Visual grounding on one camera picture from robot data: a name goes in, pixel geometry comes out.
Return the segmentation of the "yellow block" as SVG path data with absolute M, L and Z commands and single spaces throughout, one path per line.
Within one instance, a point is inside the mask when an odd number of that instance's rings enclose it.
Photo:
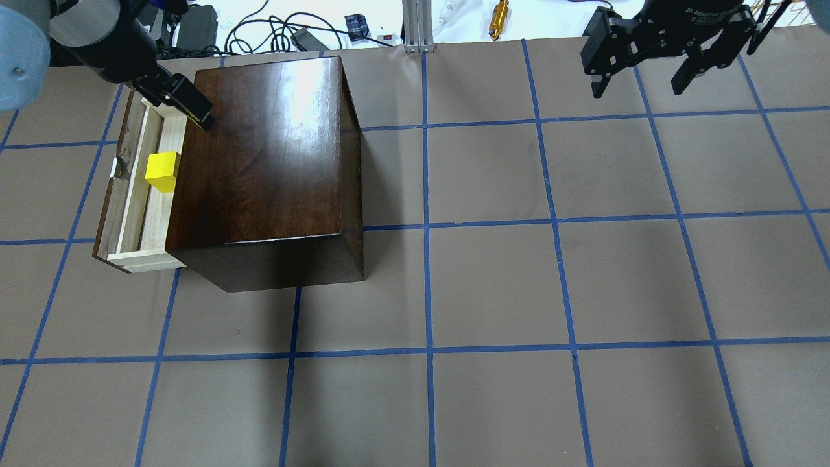
M 177 184 L 180 158 L 176 151 L 149 154 L 145 181 L 162 194 L 172 194 Z

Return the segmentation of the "white drawer handle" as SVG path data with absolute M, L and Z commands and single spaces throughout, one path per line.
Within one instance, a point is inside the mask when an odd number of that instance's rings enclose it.
M 115 159 L 113 159 L 112 177 L 128 180 L 128 163 L 119 154 L 116 154 Z

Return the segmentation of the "light wooden drawer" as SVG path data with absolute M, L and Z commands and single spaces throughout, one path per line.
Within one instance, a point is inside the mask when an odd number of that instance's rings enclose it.
M 181 151 L 185 115 L 169 106 L 152 106 L 130 92 L 115 155 L 128 163 L 128 180 L 110 175 L 92 256 L 127 273 L 184 268 L 165 248 L 172 194 L 145 181 L 149 154 Z

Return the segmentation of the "dark wooden drawer cabinet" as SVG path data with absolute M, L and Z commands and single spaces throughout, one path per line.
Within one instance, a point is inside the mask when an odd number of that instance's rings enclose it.
M 165 250 L 226 292 L 365 278 L 361 126 L 339 56 L 197 71 Z

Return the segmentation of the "black power brick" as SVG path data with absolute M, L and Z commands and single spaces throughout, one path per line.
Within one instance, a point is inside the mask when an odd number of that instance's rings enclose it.
M 204 49 L 216 44 L 219 15 L 211 5 L 193 4 L 179 20 L 176 47 Z

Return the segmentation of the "aluminium profile post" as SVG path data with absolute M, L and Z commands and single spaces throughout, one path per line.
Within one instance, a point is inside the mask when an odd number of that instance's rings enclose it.
M 406 53 L 432 53 L 433 9 L 432 1 L 404 0 L 403 7 L 403 48 Z

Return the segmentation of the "white power switch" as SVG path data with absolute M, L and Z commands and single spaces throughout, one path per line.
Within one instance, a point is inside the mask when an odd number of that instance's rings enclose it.
M 382 27 L 376 30 L 375 39 L 387 45 L 397 45 L 398 43 L 397 33 L 394 30 L 383 29 Z

